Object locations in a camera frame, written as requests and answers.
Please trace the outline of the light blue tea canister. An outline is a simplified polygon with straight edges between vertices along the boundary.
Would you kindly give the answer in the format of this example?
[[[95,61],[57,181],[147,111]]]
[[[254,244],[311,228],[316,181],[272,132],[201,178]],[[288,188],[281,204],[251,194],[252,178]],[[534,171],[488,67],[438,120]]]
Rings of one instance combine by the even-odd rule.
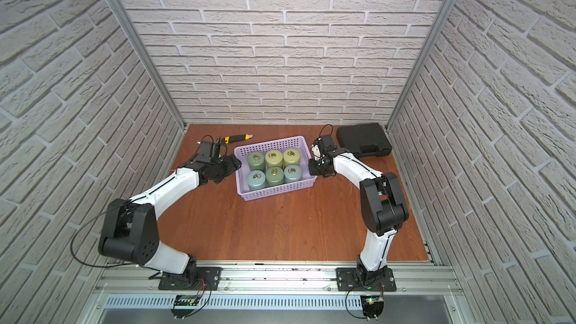
[[[302,180],[303,171],[298,164],[288,165],[284,169],[283,173],[284,173],[284,182],[286,184],[299,182]]]

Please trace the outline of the dark green tea canister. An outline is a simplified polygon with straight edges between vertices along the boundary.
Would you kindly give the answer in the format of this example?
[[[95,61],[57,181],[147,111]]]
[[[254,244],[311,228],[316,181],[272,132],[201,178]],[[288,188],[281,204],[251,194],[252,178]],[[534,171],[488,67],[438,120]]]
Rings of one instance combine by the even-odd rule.
[[[266,171],[266,155],[261,151],[252,151],[247,156],[247,164],[250,171]]]

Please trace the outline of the blue-grey tea canister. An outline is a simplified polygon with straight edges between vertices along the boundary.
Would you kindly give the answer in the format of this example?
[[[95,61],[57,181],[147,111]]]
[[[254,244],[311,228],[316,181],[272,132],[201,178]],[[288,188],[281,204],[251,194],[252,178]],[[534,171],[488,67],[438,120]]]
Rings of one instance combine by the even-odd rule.
[[[259,169],[252,170],[246,177],[250,191],[258,191],[266,188],[266,174]]]

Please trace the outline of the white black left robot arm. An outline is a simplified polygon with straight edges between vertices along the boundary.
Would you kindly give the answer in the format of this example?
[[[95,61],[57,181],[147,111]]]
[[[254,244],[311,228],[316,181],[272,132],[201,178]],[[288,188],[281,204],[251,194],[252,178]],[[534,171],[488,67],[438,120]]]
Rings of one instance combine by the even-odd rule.
[[[241,167],[233,154],[189,160],[145,192],[130,199],[115,199],[106,210],[99,254],[173,275],[184,274],[191,257],[160,240],[158,219],[188,192],[209,181],[218,184]]]

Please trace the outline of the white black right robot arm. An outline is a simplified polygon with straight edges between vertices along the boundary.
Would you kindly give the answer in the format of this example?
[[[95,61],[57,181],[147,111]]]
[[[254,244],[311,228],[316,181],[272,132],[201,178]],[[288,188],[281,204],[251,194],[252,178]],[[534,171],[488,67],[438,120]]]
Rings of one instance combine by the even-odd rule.
[[[383,276],[392,241],[410,216],[398,177],[369,167],[344,149],[322,150],[314,145],[311,152],[308,164],[311,175],[339,174],[359,189],[367,237],[357,260],[358,279],[372,281]]]

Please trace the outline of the yellow-green tea canister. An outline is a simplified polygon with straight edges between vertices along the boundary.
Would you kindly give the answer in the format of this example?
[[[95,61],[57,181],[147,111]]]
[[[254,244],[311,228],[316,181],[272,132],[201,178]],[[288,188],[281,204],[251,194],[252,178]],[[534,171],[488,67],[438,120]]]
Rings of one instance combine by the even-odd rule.
[[[265,167],[267,169],[271,167],[284,168],[284,153],[280,150],[273,149],[265,153]]]
[[[283,164],[285,167],[300,165],[301,157],[301,152],[297,148],[288,148],[283,152]]]

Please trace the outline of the yellow black utility knife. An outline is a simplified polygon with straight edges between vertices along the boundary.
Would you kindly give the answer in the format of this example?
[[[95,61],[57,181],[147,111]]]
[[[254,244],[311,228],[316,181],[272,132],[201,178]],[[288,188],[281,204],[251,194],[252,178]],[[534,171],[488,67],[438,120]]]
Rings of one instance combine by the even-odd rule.
[[[225,136],[223,142],[225,144],[237,143],[241,141],[250,140],[253,137],[252,134],[239,134],[239,135],[232,135],[232,136]]]

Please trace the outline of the controller board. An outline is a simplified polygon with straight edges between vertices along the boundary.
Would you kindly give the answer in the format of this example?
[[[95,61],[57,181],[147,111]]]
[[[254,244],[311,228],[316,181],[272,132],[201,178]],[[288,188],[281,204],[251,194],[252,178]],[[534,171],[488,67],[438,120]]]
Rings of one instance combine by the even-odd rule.
[[[385,307],[383,297],[362,295],[360,299],[362,314],[366,320],[378,320]]]
[[[177,295],[171,312],[176,319],[184,319],[194,315],[203,308],[203,300],[194,295]]]

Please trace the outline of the right controller board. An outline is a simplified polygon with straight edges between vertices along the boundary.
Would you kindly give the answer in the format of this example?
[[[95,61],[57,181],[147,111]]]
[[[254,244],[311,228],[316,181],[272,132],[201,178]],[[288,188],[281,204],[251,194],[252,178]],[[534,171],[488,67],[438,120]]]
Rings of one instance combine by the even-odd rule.
[[[360,299],[362,314],[366,320],[378,320],[385,307],[383,297],[362,295]]]

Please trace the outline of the white ventilation grille strip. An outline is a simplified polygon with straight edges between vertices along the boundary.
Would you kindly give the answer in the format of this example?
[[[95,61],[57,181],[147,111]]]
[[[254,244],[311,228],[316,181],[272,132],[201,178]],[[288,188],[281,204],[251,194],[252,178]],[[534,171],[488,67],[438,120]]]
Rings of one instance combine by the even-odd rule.
[[[176,294],[111,294],[106,309],[172,309]],[[205,309],[224,310],[360,310],[359,295],[233,295],[202,298]]]

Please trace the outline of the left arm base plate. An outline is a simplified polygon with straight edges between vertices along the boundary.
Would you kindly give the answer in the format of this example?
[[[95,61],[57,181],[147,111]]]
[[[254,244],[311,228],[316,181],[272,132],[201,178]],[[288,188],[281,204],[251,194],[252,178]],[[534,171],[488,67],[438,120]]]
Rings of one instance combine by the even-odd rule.
[[[205,282],[206,290],[217,290],[221,278],[221,267],[187,268],[183,274],[163,273],[158,285],[159,290],[200,290]]]

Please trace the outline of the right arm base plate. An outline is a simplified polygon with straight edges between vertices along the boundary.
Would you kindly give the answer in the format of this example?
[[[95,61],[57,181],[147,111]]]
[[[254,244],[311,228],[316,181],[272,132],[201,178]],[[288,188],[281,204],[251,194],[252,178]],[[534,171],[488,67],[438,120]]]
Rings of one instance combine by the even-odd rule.
[[[337,289],[341,292],[348,290],[364,290],[371,292],[384,291],[393,293],[397,290],[393,271],[388,266],[377,271],[362,271],[356,268],[336,268]]]

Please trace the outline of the aluminium front rail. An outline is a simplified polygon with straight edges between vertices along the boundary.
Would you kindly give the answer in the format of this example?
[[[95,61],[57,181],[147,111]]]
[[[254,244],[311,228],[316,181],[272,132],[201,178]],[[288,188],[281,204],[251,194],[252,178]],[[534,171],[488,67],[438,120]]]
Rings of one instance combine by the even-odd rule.
[[[336,269],[354,269],[354,262],[200,260],[199,268],[219,267],[214,294],[339,294]],[[462,295],[452,267],[432,262],[388,263],[394,275],[395,295]],[[158,279],[152,270],[126,265],[103,270],[93,293],[156,294]]]

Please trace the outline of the aluminium corner post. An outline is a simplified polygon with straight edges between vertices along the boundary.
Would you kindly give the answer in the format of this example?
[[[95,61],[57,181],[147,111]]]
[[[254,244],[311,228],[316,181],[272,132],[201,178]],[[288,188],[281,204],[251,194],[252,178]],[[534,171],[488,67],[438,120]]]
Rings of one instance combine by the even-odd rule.
[[[390,130],[400,114],[400,111],[407,100],[408,94],[410,93],[412,87],[416,83],[417,76],[421,69],[425,66],[425,63],[431,54],[438,37],[440,36],[447,19],[452,12],[458,0],[442,0],[439,11],[434,18],[430,31],[427,34],[423,46],[418,53],[418,57],[415,60],[414,66],[408,76],[406,84],[403,87],[403,91],[400,93],[400,97],[394,106],[392,114],[390,115],[388,122],[385,125],[387,130]]]
[[[125,33],[130,45],[133,47],[134,52],[138,56],[139,60],[142,62],[143,67],[151,78],[154,87],[157,89],[159,95],[166,104],[172,117],[175,119],[178,127],[186,132],[186,123],[179,112],[175,101],[173,100],[166,84],[162,80],[161,74],[154,64],[152,57],[150,56],[146,46],[140,37],[136,26],[132,22],[129,13],[125,6],[122,4],[122,0],[106,0],[110,10],[115,15],[118,24]]]

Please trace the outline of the aluminium right corner post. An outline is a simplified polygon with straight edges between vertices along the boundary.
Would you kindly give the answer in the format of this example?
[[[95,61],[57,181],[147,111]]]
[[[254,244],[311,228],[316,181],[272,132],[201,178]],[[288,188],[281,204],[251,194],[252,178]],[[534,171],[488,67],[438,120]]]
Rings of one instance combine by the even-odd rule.
[[[403,91],[400,93],[400,97],[394,106],[392,114],[390,115],[388,122],[385,125],[387,130],[390,130],[400,114],[400,111],[407,100],[408,94],[410,93],[412,87],[416,83],[417,76],[421,69],[425,66],[425,63],[431,54],[438,37],[440,36],[447,19],[452,12],[458,0],[442,0],[439,11],[434,18],[430,31],[427,34],[423,46],[418,53],[418,57],[415,60],[414,66],[408,76],[406,84],[403,87]]]

